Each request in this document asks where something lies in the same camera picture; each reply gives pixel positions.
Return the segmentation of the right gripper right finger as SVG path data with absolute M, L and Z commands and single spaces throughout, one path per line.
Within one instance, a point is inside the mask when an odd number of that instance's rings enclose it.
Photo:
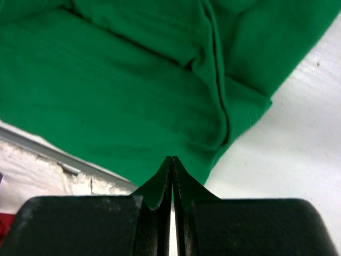
M 179 255 L 336 255 L 315 207 L 303 199 L 221 199 L 172 157 Z

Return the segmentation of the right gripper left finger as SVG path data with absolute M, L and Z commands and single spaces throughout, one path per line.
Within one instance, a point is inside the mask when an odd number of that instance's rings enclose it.
M 168 255 L 172 158 L 127 196 L 42 196 L 26 201 L 1 255 Z

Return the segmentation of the green t shirt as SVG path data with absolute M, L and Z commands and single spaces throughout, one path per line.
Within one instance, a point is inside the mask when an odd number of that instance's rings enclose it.
M 340 1 L 1 1 L 1 119 L 145 183 L 204 183 Z

